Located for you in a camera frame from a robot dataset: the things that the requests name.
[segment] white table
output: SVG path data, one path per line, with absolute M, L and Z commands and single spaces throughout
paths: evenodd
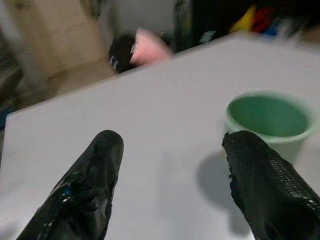
M 106 239 L 253 240 L 221 159 L 224 110 L 275 90 L 320 112 L 320 55 L 233 35 L 11 115 L 0 169 L 0 239 L 14 240 L 101 130 L 124 139 Z M 320 134 L 298 172 L 320 194 Z

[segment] cup rim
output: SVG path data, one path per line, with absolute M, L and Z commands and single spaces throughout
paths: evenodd
M 306 117 L 310 122 L 309 127 L 304 132 L 297 135 L 293 135 L 293 136 L 266 135 L 266 134 L 253 131 L 247 127 L 244 127 L 232 117 L 230 113 L 230 105 L 231 103 L 234 103 L 239 99 L 243 99 L 247 97 L 268 97 L 268 98 L 278 99 L 278 100 L 290 103 L 296 106 L 304 115 L 306 115 Z M 241 130 L 250 131 L 260 136 L 265 142 L 270 144 L 292 143 L 292 142 L 297 142 L 307 138 L 316 130 L 316 119 L 317 119 L 315 112 L 311 110 L 311 108 L 308 107 L 302 100 L 299 100 L 295 97 L 292 97 L 283 93 L 267 92 L 267 91 L 244 93 L 242 95 L 235 97 L 232 101 L 228 103 L 226 107 L 226 118 L 227 118 L 227 126 L 231 128 L 233 131 L 241 131 Z

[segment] pink object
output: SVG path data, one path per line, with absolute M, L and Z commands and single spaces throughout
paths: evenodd
M 135 35 L 135 47 L 131 64 L 138 66 L 159 63 L 173 56 L 171 49 L 152 32 L 139 28 Z

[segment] yellow object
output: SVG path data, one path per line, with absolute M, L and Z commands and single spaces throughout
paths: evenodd
M 236 32 L 236 31 L 250 31 L 252 24 L 254 23 L 254 17 L 256 13 L 256 7 L 251 6 L 248 11 L 246 11 L 245 15 L 237 21 L 232 29 L 231 32 Z

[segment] green cup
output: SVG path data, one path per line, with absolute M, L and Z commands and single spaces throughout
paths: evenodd
M 301 101 L 275 93 L 252 93 L 235 98 L 226 109 L 230 133 L 248 130 L 261 137 L 282 158 L 294 164 L 316 117 Z

